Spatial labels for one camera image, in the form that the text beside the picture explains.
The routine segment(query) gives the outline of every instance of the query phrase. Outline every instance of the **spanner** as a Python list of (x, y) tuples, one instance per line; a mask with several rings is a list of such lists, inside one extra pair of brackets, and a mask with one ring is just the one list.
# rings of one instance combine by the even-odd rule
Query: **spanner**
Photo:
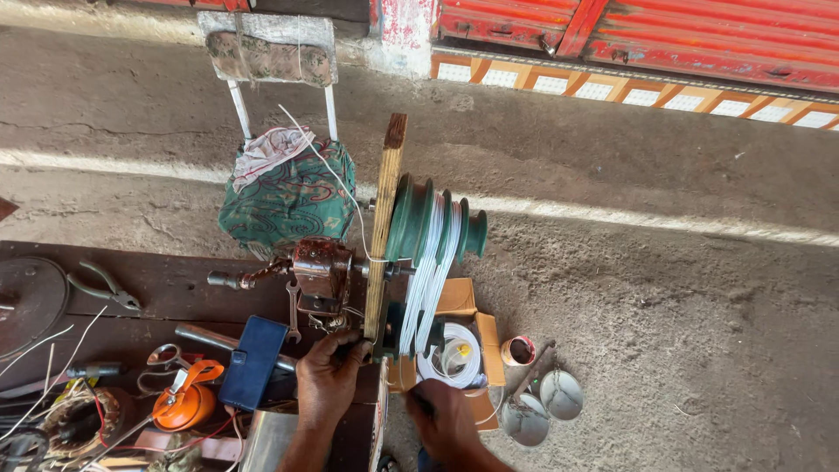
[(293, 339), (294, 343), (297, 344), (302, 338), (300, 331), (297, 330), (297, 292), (300, 291), (300, 286), (291, 285), (294, 282), (296, 281), (289, 281), (289, 283), (285, 284), (285, 290), (289, 291), (289, 326), (291, 326), (285, 334), (285, 340), (289, 341)]

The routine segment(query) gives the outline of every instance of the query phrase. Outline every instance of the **tiled wall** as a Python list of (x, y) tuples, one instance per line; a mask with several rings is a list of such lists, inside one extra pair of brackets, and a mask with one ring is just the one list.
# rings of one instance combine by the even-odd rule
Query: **tiled wall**
[(839, 130), (839, 105), (434, 53), (431, 77), (566, 97)]

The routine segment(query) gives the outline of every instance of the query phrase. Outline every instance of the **white cloth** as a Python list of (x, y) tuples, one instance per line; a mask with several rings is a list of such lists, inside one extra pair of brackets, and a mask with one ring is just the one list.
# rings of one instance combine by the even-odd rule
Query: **white cloth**
[[(301, 127), (309, 141), (315, 134), (308, 126)], [(298, 129), (271, 128), (245, 144), (244, 152), (236, 159), (233, 169), (233, 191), (239, 193), (257, 177), (300, 154), (309, 142)]]

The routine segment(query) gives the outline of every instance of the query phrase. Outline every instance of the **orange object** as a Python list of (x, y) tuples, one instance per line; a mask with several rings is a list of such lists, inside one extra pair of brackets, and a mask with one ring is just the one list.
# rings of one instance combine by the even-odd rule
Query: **orange object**
[[(213, 380), (222, 372), (224, 366), (215, 360), (200, 360), (189, 370), (182, 369), (179, 377), (175, 378), (175, 384), (166, 389), (154, 403), (154, 426), (171, 433), (204, 422), (216, 409), (216, 397), (207, 387), (196, 384)], [(184, 373), (183, 383), (177, 386)]]

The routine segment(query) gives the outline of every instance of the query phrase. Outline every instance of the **patterned fabric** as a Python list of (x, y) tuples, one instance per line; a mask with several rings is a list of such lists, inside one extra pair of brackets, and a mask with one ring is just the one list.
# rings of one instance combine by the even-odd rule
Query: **patterned fabric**
[(242, 36), (240, 48), (236, 33), (210, 33), (206, 46), (213, 65), (239, 80), (273, 77), (304, 82), (313, 87), (327, 87), (332, 83), (329, 58), (317, 46), (301, 45), (298, 54), (298, 45), (276, 45), (264, 39)]
[(282, 254), (278, 249), (296, 244), (304, 236), (347, 236), (355, 208), (356, 165), (341, 143), (315, 139), (312, 144), (351, 195), (311, 147), (262, 174), (238, 194), (233, 191), (233, 179), (227, 181), (218, 224), (260, 259)]

